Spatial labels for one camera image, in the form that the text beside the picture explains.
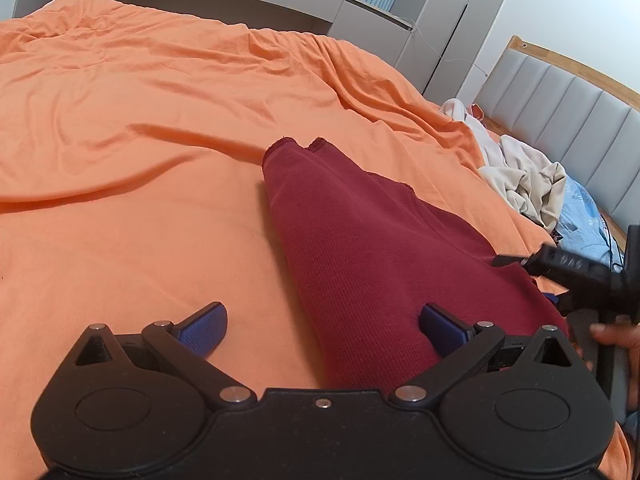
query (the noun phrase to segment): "cable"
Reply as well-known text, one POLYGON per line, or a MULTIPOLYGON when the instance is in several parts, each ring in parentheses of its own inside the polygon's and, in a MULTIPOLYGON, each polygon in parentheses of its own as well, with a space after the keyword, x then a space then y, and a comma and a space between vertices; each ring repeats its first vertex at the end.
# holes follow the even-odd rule
POLYGON ((438 58, 440 58, 442 60, 443 63, 449 62, 449 61, 466 61, 467 63, 469 63, 469 65, 471 66, 475 66, 480 72, 482 72, 486 77, 489 77, 488 73, 485 72, 484 70, 482 70, 478 65, 476 65, 473 61, 469 61, 468 59, 442 59, 444 56, 441 56, 438 51, 436 49, 434 49, 429 43, 427 43, 427 40, 424 39, 424 36, 422 35, 422 31, 420 30, 420 28, 418 28, 417 23, 414 22, 414 20, 410 20, 409 18, 402 18, 402 20, 405 20, 406 22, 412 22, 412 29, 411 32, 412 34, 417 30, 418 34, 420 34, 420 37, 422 38, 422 40, 424 41, 424 44, 426 46, 428 46, 431 50, 433 50, 436 53, 436 56, 438 56, 438 58))

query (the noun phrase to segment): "finger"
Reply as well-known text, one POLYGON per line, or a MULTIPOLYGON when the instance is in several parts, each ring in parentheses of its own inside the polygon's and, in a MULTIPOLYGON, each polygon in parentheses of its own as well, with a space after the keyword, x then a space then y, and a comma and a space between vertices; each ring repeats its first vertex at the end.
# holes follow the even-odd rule
POLYGON ((591 336, 601 345, 616 345, 622 348, 640 348, 640 326, 592 324, 591 336))

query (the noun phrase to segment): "red fabric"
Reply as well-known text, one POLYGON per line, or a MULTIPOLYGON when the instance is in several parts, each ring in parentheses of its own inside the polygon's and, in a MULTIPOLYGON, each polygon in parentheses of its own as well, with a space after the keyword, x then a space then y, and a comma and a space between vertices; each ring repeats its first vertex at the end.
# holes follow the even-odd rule
POLYGON ((389 392, 439 361, 418 328, 425 303, 513 335, 547 323, 566 332, 521 267, 490 266, 494 250, 471 225, 366 173, 324 139, 307 149, 281 139, 262 170, 331 386, 389 392))

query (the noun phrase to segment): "orange bedsheet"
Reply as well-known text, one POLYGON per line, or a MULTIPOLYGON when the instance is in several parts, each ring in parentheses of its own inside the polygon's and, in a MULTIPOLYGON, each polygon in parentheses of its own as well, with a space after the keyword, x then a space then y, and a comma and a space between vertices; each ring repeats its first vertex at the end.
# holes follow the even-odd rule
POLYGON ((222 301, 211 362, 258 392, 322 384, 262 184, 280 137, 325 137, 497 251, 548 241, 478 176, 464 124, 347 42, 55 0, 0 23, 0 92, 4 479, 44 470, 30 412, 92 322, 138 332, 222 301))

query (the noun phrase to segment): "headboard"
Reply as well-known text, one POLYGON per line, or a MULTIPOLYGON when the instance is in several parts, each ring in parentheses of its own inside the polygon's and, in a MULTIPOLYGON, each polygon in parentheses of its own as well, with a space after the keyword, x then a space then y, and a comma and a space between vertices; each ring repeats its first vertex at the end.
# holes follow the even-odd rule
POLYGON ((625 247, 627 227, 640 222, 640 94, 513 36, 476 102, 490 130, 560 162, 625 247))

